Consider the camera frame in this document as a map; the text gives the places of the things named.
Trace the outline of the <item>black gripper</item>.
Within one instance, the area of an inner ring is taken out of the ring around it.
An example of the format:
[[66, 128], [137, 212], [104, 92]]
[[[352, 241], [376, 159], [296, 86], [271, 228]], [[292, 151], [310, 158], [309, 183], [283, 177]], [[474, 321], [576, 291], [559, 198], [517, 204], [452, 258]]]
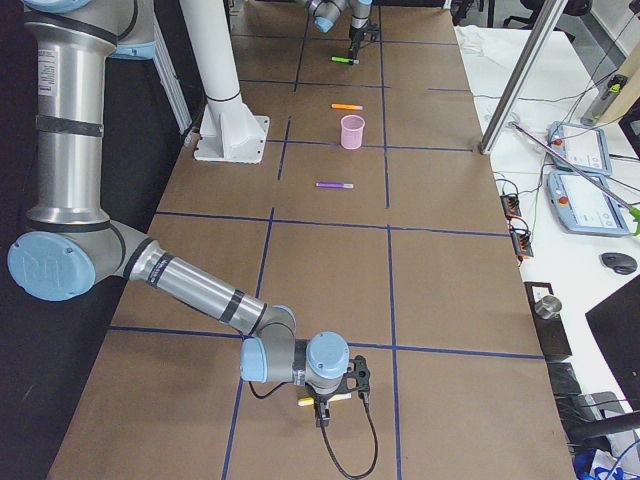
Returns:
[[329, 400], [331, 395], [312, 395], [317, 426], [328, 426], [330, 422]]
[[351, 43], [348, 49], [348, 58], [352, 58], [353, 60], [358, 59], [359, 48], [368, 32], [369, 32], [368, 26], [363, 26], [360, 28], [351, 26], [349, 28], [349, 39]]

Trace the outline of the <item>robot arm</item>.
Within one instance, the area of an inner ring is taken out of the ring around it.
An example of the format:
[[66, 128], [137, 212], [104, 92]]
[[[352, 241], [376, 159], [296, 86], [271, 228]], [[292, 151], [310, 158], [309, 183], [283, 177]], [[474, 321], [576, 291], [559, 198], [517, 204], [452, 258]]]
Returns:
[[139, 280], [241, 332], [246, 381], [305, 387], [316, 421], [347, 389], [346, 341], [333, 332], [296, 336], [293, 313], [270, 306], [165, 251], [102, 209], [105, 63], [154, 56], [149, 1], [28, 1], [26, 27], [38, 44], [37, 204], [29, 230], [8, 252], [14, 281], [30, 295], [66, 301], [110, 276]]
[[371, 21], [371, 9], [373, 2], [367, 0], [301, 0], [302, 5], [308, 15], [313, 19], [313, 23], [318, 30], [323, 33], [329, 32], [345, 10], [351, 10], [351, 21], [349, 27], [349, 39], [351, 41], [348, 49], [348, 59], [356, 61], [362, 42], [366, 36], [375, 42], [380, 30]]

